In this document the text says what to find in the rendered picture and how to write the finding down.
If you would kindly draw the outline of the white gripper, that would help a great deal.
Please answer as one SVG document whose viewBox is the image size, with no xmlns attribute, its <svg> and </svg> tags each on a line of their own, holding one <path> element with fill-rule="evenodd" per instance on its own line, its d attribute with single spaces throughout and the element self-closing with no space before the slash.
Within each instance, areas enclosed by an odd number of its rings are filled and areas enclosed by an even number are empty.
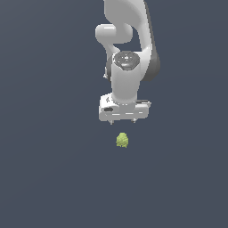
<svg viewBox="0 0 228 228">
<path fill-rule="evenodd" d="M 99 120 L 109 121 L 111 125 L 116 120 L 130 119 L 133 123 L 139 118 L 147 118 L 151 102 L 136 100 L 129 104 L 118 103 L 112 99 L 112 94 L 105 94 L 100 99 Z"/>
</svg>

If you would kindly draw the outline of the small green lumpy object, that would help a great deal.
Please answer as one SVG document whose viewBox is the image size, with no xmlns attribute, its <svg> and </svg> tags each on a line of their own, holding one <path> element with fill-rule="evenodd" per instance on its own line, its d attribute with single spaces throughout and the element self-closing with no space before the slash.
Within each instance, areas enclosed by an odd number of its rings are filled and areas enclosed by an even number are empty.
<svg viewBox="0 0 228 228">
<path fill-rule="evenodd" d="M 116 145 L 119 147 L 125 147 L 125 148 L 127 147 L 128 137 L 127 137 L 126 133 L 120 133 L 117 136 Z"/>
</svg>

